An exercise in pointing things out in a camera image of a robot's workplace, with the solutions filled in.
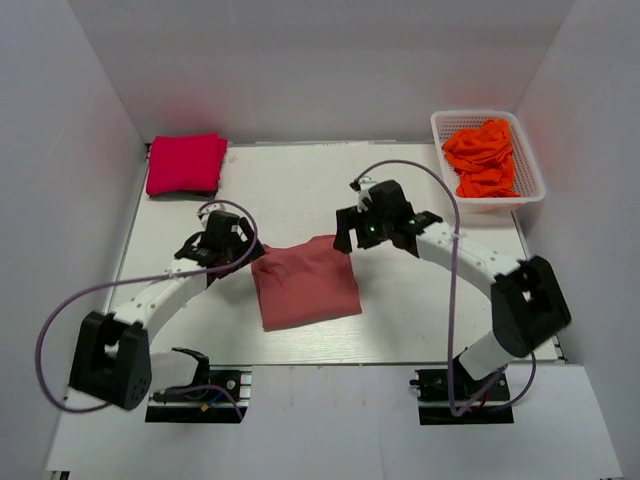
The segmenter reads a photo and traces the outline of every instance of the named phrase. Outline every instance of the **laundry basket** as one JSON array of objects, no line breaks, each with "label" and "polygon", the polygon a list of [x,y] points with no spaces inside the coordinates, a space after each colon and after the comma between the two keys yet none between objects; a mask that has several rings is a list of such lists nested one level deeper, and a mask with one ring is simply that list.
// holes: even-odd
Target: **laundry basket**
[{"label": "laundry basket", "polygon": [[[501,118],[511,125],[511,143],[513,145],[513,162],[516,176],[513,190],[520,197],[502,198],[463,198],[456,194],[460,185],[460,177],[451,164],[444,158],[442,145],[455,132],[462,128],[477,128],[489,118]],[[431,127],[440,161],[442,179],[453,191],[460,210],[465,212],[489,212],[495,210],[515,210],[527,203],[538,202],[544,198],[545,188],[540,171],[536,165],[531,148],[524,136],[518,119],[509,112],[493,110],[449,110],[431,115]]]}]

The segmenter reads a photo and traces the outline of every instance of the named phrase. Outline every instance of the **white wall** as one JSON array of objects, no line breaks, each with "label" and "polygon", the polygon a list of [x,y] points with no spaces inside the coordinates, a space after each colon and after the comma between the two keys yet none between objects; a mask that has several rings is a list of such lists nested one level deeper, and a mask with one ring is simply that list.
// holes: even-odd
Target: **white wall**
[{"label": "white wall", "polygon": [[[64,0],[0,2],[0,396],[2,478],[40,478],[57,411],[33,349],[66,296],[112,277],[144,148]],[[77,302],[47,342],[46,376],[68,380]]]},{"label": "white wall", "polygon": [[422,139],[513,110],[573,0],[70,0],[146,140]]},{"label": "white wall", "polygon": [[560,277],[574,316],[562,345],[627,479],[640,478],[639,20],[639,2],[578,0],[517,110],[548,188],[521,215],[527,241]]}]

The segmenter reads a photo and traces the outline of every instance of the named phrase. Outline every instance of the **garment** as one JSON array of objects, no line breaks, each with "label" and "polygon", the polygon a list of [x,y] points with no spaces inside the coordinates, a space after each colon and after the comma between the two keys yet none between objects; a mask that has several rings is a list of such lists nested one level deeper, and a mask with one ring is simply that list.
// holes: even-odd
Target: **garment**
[{"label": "garment", "polygon": [[460,197],[519,197],[513,191],[515,165],[506,120],[487,120],[480,128],[454,133],[442,146],[460,175]]},{"label": "garment", "polygon": [[265,246],[265,255],[251,263],[265,330],[362,313],[351,258],[333,249],[334,238]]},{"label": "garment", "polygon": [[217,134],[156,137],[149,155],[149,196],[172,192],[213,195],[227,140]]}]

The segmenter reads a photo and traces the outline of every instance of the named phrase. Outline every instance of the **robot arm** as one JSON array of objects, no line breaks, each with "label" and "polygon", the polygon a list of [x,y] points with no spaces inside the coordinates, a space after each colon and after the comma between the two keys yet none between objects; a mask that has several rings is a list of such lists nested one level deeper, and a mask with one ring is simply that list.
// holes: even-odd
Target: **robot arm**
[{"label": "robot arm", "polygon": [[[415,213],[393,180],[351,187],[359,201],[336,212],[336,250],[352,251],[350,230],[355,229],[358,248],[391,240],[417,258],[451,268],[455,234],[441,217]],[[459,238],[458,275],[491,300],[492,329],[456,357],[457,381],[476,384],[514,358],[529,355],[571,320],[553,270],[541,257],[519,261]]]},{"label": "robot arm", "polygon": [[[206,212],[201,221],[205,230],[187,239],[166,273],[178,275],[228,265],[251,246],[254,232],[245,218],[217,210]],[[150,354],[151,342],[191,298],[216,279],[263,254],[264,248],[256,239],[251,254],[233,269],[217,274],[170,276],[151,283],[113,312],[87,315],[80,327],[69,385],[131,410],[149,391],[198,383],[198,378],[209,372],[206,356],[184,348]]]}]

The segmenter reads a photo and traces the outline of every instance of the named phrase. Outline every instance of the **orange cloth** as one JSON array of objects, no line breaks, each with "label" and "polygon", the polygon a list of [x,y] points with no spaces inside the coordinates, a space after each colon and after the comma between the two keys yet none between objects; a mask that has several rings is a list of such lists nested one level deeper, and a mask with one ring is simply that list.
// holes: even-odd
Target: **orange cloth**
[{"label": "orange cloth", "polygon": [[513,191],[515,165],[506,120],[489,119],[480,128],[454,133],[442,146],[445,158],[460,175],[460,197],[519,197]]}]

